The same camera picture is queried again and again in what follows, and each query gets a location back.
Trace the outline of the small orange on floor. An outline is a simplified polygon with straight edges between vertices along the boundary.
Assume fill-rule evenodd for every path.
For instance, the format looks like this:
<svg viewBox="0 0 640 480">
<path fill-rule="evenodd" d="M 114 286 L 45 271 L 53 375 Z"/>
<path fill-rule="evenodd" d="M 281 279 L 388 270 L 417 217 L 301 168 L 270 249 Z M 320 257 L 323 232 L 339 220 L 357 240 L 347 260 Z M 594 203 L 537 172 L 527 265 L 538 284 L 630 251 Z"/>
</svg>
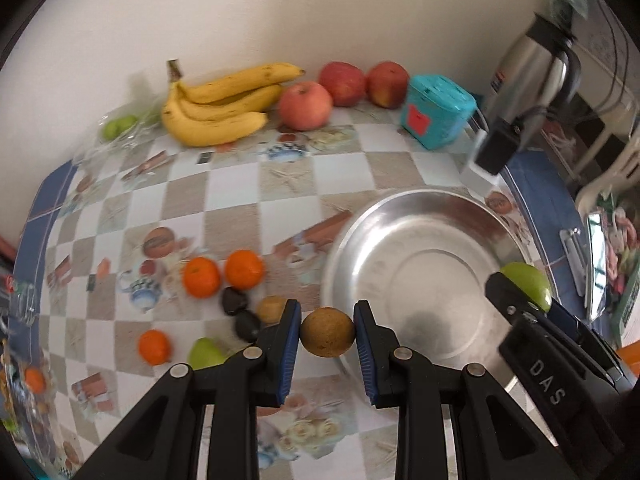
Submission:
<svg viewBox="0 0 640 480">
<path fill-rule="evenodd" d="M 24 383 L 33 394 L 43 394 L 47 389 L 47 381 L 38 367 L 27 367 L 24 370 Z"/>
</svg>

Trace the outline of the teal house-shaped box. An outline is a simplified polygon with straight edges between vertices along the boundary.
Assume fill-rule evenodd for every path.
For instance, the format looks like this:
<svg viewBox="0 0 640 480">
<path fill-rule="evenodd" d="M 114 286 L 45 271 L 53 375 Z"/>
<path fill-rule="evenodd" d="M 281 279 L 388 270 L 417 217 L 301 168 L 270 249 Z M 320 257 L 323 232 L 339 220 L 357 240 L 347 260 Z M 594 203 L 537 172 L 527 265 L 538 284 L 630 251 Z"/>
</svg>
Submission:
<svg viewBox="0 0 640 480">
<path fill-rule="evenodd" d="M 454 142 L 476 111 L 470 92 L 451 79 L 434 74 L 411 76 L 400 125 L 426 150 Z"/>
</svg>

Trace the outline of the grey phone stand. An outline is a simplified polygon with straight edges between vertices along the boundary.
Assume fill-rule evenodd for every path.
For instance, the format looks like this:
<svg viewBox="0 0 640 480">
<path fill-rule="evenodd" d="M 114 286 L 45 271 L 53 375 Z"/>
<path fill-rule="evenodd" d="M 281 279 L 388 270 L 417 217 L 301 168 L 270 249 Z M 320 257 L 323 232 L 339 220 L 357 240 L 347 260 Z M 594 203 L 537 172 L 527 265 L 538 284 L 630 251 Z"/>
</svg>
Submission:
<svg viewBox="0 0 640 480">
<path fill-rule="evenodd" d="M 587 258 L 585 249 L 582 247 L 582 230 L 579 228 L 564 229 L 559 232 L 559 236 L 576 292 L 579 296 L 585 297 Z"/>
</svg>

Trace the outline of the dark plum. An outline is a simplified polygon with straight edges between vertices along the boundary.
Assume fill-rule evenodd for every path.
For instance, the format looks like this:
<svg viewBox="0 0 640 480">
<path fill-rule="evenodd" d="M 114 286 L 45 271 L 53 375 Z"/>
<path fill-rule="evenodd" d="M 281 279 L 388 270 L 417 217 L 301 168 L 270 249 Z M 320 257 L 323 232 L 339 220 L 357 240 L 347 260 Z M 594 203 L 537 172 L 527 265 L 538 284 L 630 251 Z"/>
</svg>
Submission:
<svg viewBox="0 0 640 480">
<path fill-rule="evenodd" d="M 250 300 L 244 290 L 229 286 L 222 291 L 220 303 L 226 315 L 235 316 L 248 309 Z"/>
<path fill-rule="evenodd" d="M 252 311 L 243 310 L 234 317 L 234 331 L 242 341 L 254 344 L 262 331 L 262 322 Z"/>
</svg>

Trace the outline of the black power adapter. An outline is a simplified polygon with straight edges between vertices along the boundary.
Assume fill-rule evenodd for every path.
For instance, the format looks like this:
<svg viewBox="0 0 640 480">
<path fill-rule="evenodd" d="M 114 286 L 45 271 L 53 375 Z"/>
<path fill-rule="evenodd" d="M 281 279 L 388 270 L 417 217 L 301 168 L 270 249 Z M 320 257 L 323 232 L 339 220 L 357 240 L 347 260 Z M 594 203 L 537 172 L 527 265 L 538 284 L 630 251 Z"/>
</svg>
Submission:
<svg viewBox="0 0 640 480">
<path fill-rule="evenodd" d="M 488 174 L 496 176 L 516 153 L 520 143 L 520 128 L 498 117 L 480 144 L 475 163 Z"/>
</svg>

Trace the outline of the large steel plate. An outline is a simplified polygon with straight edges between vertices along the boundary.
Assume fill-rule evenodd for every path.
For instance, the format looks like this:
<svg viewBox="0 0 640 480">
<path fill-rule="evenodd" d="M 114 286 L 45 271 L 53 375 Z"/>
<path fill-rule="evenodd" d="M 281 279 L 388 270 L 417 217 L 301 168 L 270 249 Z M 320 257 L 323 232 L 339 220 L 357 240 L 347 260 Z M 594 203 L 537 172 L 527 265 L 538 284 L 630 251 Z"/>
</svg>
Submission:
<svg viewBox="0 0 640 480">
<path fill-rule="evenodd" d="M 321 303 L 375 321 L 433 363 L 483 364 L 506 390 L 518 382 L 498 352 L 510 325 L 484 295 L 490 274 L 532 260 L 508 224 L 454 191 L 418 188 L 363 206 L 326 259 Z"/>
</svg>

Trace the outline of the orange tangerine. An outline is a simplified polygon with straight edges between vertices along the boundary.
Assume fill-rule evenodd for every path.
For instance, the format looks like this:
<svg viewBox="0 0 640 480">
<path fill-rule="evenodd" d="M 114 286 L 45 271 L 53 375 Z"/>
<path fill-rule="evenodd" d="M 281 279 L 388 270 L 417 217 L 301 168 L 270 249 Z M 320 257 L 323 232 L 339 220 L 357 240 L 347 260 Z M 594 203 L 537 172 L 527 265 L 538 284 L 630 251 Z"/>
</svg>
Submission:
<svg viewBox="0 0 640 480">
<path fill-rule="evenodd" d="M 189 260 L 182 270 L 182 284 L 186 292 L 198 299 L 216 295 L 221 286 L 217 263 L 206 257 Z"/>
<path fill-rule="evenodd" d="M 171 342 L 160 330 L 147 330 L 138 339 L 138 352 L 149 365 L 159 366 L 170 361 Z"/>
<path fill-rule="evenodd" d="M 262 258 L 248 249 L 239 249 L 224 263 L 224 277 L 228 284 L 239 290 L 249 290 L 262 282 L 265 277 Z"/>
</svg>

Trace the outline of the dark red middle apple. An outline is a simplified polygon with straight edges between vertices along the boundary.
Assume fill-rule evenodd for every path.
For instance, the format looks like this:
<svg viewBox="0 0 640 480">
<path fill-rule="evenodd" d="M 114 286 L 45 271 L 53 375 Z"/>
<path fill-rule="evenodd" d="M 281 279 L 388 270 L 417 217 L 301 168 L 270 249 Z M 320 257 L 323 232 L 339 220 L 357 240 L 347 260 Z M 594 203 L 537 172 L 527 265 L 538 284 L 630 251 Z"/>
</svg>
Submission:
<svg viewBox="0 0 640 480">
<path fill-rule="evenodd" d="M 331 62 L 320 70 L 318 83 L 332 96 L 337 107 L 356 106 L 366 95 L 366 76 L 346 62 Z"/>
</svg>

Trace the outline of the clear plastic fruit tray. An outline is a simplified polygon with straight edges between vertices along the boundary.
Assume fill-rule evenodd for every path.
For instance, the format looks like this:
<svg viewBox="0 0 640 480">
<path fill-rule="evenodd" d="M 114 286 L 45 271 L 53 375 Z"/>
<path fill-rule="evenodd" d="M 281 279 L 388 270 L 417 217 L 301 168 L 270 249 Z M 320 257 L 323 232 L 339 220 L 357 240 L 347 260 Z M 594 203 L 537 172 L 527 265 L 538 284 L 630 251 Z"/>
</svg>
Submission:
<svg viewBox="0 0 640 480">
<path fill-rule="evenodd" d="M 160 106 L 155 102 L 131 102 L 111 110 L 88 130 L 84 144 L 76 152 L 76 162 L 133 148 L 160 124 Z"/>
</svg>

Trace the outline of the yellow banana bunch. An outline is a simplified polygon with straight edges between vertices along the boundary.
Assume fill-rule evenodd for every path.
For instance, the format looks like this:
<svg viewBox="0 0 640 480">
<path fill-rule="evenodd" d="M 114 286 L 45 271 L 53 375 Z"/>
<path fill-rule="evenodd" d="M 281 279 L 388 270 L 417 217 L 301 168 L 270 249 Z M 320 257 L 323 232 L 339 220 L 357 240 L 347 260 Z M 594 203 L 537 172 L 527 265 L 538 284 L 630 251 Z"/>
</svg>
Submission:
<svg viewBox="0 0 640 480">
<path fill-rule="evenodd" d="M 272 63 L 192 86 L 184 82 L 176 60 L 167 62 L 167 70 L 169 89 L 160 119 L 188 148 L 229 144 L 264 128 L 283 85 L 305 73 L 290 63 Z"/>
</svg>

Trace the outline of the smartphone on stand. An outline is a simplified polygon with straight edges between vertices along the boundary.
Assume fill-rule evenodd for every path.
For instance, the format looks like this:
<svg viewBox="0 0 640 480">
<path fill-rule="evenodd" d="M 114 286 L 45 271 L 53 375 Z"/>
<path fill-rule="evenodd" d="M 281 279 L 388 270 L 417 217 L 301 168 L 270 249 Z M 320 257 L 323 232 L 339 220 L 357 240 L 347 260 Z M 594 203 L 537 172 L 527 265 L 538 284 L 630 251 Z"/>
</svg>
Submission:
<svg viewBox="0 0 640 480">
<path fill-rule="evenodd" d="M 608 269 L 606 268 L 605 229 L 603 214 L 595 210 L 586 217 L 588 237 L 588 270 L 586 271 L 586 309 L 587 318 L 593 323 L 605 309 L 606 288 L 608 287 Z"/>
</svg>

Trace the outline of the patterned plastic tablecloth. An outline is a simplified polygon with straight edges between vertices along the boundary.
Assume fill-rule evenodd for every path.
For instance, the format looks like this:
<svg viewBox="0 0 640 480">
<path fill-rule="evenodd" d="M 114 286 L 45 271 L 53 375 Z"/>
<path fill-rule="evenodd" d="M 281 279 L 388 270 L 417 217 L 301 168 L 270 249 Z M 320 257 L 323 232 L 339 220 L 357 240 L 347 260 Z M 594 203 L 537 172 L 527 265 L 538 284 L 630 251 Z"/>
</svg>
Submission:
<svg viewBox="0 0 640 480">
<path fill-rule="evenodd" d="M 147 330 L 164 332 L 172 359 L 201 337 L 238 350 L 218 298 L 182 288 L 183 265 L 203 256 L 223 266 L 247 249 L 264 262 L 250 299 L 322 303 L 332 240 L 314 229 L 375 197 L 408 188 L 460 191 L 469 133 L 429 152 L 401 129 L 395 112 L 338 108 L 321 130 L 270 126 L 211 151 L 149 134 L 88 163 L 52 172 L 26 223 L 14 275 L 37 287 L 39 314 L 13 325 L 21 367 L 39 367 L 46 390 L 20 390 L 14 427 L 35 472 L 70 478 L 163 375 L 138 351 Z"/>
</svg>

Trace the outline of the red right apple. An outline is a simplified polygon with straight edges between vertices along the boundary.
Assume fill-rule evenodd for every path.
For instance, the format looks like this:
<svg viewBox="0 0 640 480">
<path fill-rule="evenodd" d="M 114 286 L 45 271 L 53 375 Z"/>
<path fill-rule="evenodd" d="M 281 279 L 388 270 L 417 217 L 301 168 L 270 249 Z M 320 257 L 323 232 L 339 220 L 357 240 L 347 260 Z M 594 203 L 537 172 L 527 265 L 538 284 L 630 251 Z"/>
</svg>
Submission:
<svg viewBox="0 0 640 480">
<path fill-rule="evenodd" d="M 397 110 L 405 102 L 409 78 L 409 73 L 398 63 L 378 63 L 367 73 L 369 101 L 388 110 Z"/>
</svg>

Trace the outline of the white plastic chair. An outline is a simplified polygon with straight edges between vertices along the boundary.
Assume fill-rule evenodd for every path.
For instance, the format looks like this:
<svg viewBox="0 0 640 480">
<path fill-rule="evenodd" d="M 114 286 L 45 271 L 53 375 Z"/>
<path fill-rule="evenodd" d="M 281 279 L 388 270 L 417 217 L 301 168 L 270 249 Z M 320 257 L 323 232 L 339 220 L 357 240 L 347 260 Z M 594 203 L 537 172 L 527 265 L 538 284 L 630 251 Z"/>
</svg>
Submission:
<svg viewBox="0 0 640 480">
<path fill-rule="evenodd" d="M 639 131 L 639 127 L 634 128 L 625 148 L 612 166 L 577 194 L 575 207 L 582 218 L 596 208 L 597 198 L 602 193 L 608 195 L 624 192 L 639 183 Z"/>
</svg>

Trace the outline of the pale red apple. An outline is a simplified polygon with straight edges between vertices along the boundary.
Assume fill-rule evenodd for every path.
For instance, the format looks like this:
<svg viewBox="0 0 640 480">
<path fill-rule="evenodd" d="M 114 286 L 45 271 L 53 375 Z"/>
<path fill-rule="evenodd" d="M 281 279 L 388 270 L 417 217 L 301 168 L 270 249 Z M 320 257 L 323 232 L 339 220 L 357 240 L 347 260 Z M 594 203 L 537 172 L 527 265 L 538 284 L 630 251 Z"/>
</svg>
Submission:
<svg viewBox="0 0 640 480">
<path fill-rule="evenodd" d="M 282 124 L 298 131 L 314 130 L 326 125 L 332 108 L 332 96 L 314 81 L 303 81 L 288 87 L 278 103 Z"/>
</svg>

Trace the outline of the brown kiwi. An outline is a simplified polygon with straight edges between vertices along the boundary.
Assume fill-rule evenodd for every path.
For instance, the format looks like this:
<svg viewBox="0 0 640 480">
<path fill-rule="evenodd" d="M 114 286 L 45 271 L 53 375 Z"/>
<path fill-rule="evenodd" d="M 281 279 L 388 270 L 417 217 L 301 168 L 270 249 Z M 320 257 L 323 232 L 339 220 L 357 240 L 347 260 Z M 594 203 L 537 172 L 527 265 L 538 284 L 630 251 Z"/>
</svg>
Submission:
<svg viewBox="0 0 640 480">
<path fill-rule="evenodd" d="M 286 299 L 277 296 L 265 296 L 256 307 L 256 315 L 265 326 L 278 324 L 285 309 Z"/>
</svg>

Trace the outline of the steel thermos jug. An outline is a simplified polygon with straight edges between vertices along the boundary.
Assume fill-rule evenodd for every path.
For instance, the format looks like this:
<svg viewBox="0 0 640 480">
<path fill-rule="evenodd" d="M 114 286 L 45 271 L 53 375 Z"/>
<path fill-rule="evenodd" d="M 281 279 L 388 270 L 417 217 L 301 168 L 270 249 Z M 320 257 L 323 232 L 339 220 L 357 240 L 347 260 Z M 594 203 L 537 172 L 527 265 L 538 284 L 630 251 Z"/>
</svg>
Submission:
<svg viewBox="0 0 640 480">
<path fill-rule="evenodd" d="M 582 81 L 574 36 L 537 14 L 503 55 L 491 77 L 482 111 L 521 128 L 559 114 Z"/>
</svg>

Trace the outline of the clear glass mug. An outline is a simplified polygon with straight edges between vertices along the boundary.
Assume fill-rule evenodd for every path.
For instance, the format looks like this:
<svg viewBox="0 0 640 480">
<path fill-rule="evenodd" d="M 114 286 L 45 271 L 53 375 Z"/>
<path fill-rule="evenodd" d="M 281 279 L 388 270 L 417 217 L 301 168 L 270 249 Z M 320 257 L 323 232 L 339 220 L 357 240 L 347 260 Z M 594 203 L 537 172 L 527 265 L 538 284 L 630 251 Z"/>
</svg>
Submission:
<svg viewBox="0 0 640 480">
<path fill-rule="evenodd" d="M 6 316 L 30 327 L 38 316 L 38 292 L 31 282 L 17 280 L 13 275 L 6 277 L 6 291 L 9 307 Z"/>
</svg>

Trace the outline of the green pear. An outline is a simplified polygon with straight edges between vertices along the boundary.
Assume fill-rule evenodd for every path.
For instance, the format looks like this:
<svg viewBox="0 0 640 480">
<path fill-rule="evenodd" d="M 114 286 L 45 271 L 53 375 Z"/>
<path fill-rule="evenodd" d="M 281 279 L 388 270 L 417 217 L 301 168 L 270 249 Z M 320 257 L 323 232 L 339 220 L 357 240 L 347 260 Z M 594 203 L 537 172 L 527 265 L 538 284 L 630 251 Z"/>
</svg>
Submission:
<svg viewBox="0 0 640 480">
<path fill-rule="evenodd" d="M 536 266 L 524 262 L 510 262 L 500 272 L 525 292 L 531 302 L 548 312 L 552 306 L 552 289 L 547 275 Z"/>
<path fill-rule="evenodd" d="M 194 370 L 224 364 L 226 359 L 227 355 L 206 337 L 198 338 L 188 355 L 188 363 Z"/>
</svg>

